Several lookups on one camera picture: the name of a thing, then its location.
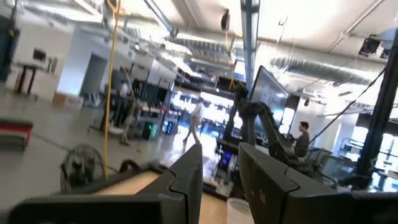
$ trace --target polished concrete floor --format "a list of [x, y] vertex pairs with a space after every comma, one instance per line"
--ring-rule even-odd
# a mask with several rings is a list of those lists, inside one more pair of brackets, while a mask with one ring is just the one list
[[[53, 108], [47, 101], [34, 102], [8, 94], [0, 95], [0, 101], [1, 117], [34, 122], [32, 139], [25, 152], [0, 146], [0, 209], [9, 208], [28, 197], [59, 191], [59, 165], [69, 149], [89, 144], [104, 156], [103, 135], [86, 131], [100, 111]], [[111, 139], [108, 143], [108, 165], [117, 170], [124, 159], [132, 159], [138, 164], [161, 160], [167, 165], [177, 160], [194, 143], [193, 137], [190, 137], [187, 145], [183, 145], [186, 133], [187, 130], [181, 128], [176, 136], [162, 136], [155, 141], [134, 141], [130, 142], [129, 147]], [[215, 139], [205, 135], [200, 139], [203, 162], [214, 163]]]

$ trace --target black pole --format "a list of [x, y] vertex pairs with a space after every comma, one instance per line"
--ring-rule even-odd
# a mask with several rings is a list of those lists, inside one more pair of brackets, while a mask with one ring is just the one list
[[369, 124], [368, 134], [356, 166], [356, 174], [363, 176], [356, 184], [359, 189], [366, 189], [372, 180], [374, 166], [380, 152], [381, 142], [386, 124], [390, 120], [391, 110], [398, 87], [398, 35], [391, 48], [386, 72], [380, 86], [379, 95]]

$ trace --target wooden table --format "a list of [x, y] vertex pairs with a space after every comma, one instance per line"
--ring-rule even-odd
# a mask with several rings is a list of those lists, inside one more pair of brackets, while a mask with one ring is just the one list
[[[120, 184], [104, 189], [100, 195], [134, 195], [150, 184], [158, 174], [145, 172]], [[226, 202], [207, 194], [202, 194], [199, 224], [226, 224]]]

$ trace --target trash bin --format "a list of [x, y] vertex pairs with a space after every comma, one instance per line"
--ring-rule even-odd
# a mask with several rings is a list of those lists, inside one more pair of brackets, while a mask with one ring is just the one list
[[247, 201], [238, 198], [227, 200], [227, 224], [254, 224]]

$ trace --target floor fan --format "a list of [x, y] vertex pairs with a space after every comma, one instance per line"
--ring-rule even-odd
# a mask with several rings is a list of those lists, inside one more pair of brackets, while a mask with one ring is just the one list
[[61, 192], [84, 187], [105, 177], [104, 160], [98, 151], [89, 145], [74, 147], [61, 166]]

